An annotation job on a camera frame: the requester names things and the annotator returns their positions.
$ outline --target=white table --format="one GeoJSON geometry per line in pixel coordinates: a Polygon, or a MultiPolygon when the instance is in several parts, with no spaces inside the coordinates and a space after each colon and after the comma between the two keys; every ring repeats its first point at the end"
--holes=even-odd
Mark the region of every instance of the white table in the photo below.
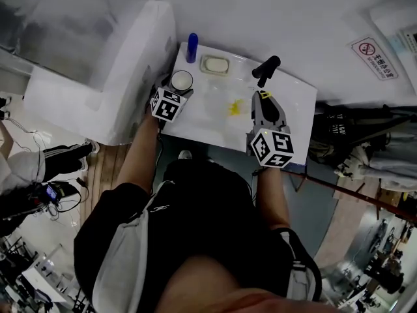
{"type": "Polygon", "coordinates": [[[52,258],[52,256],[59,250],[62,249],[62,245],[59,244],[48,256],[44,259],[39,257],[35,262],[33,262],[32,266],[25,270],[22,275],[27,279],[29,283],[33,286],[35,290],[40,290],[41,292],[45,293],[51,301],[55,303],[66,303],[69,307],[74,306],[74,301],[69,298],[67,293],[70,291],[72,286],[76,282],[76,278],[73,278],[70,285],[67,289],[63,292],[57,289],[57,285],[54,284],[50,278],[46,277],[46,275],[42,272],[43,266],[45,266],[48,261],[52,258]]]}
{"type": "MultiPolygon", "coordinates": [[[[193,76],[194,94],[174,123],[167,123],[162,133],[246,152],[246,133],[253,128],[251,120],[252,95],[258,90],[252,70],[256,61],[229,52],[198,46],[194,64],[185,60],[187,43],[181,43],[174,71],[186,70],[193,76]],[[200,71],[201,56],[209,54],[230,60],[228,76],[215,76],[200,71]],[[243,101],[240,115],[230,115],[229,107],[243,101]]],[[[280,70],[266,82],[283,108],[291,129],[294,157],[291,162],[305,164],[313,125],[316,88],[280,70]]]]}

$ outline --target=yellow object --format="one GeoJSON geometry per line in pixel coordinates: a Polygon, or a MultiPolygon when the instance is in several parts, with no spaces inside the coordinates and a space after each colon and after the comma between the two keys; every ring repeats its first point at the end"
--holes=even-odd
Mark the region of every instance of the yellow object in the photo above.
{"type": "Polygon", "coordinates": [[[271,97],[272,96],[272,94],[271,94],[271,92],[270,91],[267,91],[267,92],[265,92],[265,93],[261,93],[261,99],[262,100],[264,100],[264,99],[266,99],[266,98],[268,98],[268,97],[271,97]]]}
{"type": "Polygon", "coordinates": [[[234,103],[230,104],[229,106],[229,116],[240,115],[240,107],[244,103],[242,99],[235,100],[234,103]]]}

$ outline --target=no smoking sign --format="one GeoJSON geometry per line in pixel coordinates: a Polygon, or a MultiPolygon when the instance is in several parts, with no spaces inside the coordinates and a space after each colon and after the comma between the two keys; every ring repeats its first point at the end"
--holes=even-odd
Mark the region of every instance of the no smoking sign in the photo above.
{"type": "Polygon", "coordinates": [[[350,43],[349,46],[379,80],[385,81],[398,78],[398,73],[394,66],[392,66],[386,54],[373,38],[366,37],[350,43]]]}
{"type": "Polygon", "coordinates": [[[373,55],[375,53],[375,47],[371,43],[362,43],[359,45],[359,51],[364,55],[373,55]]]}

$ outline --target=black pants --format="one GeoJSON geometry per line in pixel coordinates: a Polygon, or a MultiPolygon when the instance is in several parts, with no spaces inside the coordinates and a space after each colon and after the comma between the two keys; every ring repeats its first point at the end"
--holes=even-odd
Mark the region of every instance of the black pants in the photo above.
{"type": "Polygon", "coordinates": [[[57,146],[45,149],[45,176],[44,182],[53,179],[59,174],[68,174],[78,171],[82,167],[81,158],[86,157],[93,150],[90,143],[72,146],[57,146]]]}

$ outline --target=blue bottle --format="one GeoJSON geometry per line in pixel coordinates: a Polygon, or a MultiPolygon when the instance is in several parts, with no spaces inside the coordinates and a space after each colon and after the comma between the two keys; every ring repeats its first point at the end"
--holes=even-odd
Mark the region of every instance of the blue bottle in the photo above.
{"type": "Polygon", "coordinates": [[[197,47],[198,36],[195,33],[191,33],[188,37],[187,55],[185,57],[187,63],[192,64],[195,62],[195,57],[197,56],[197,47]]]}

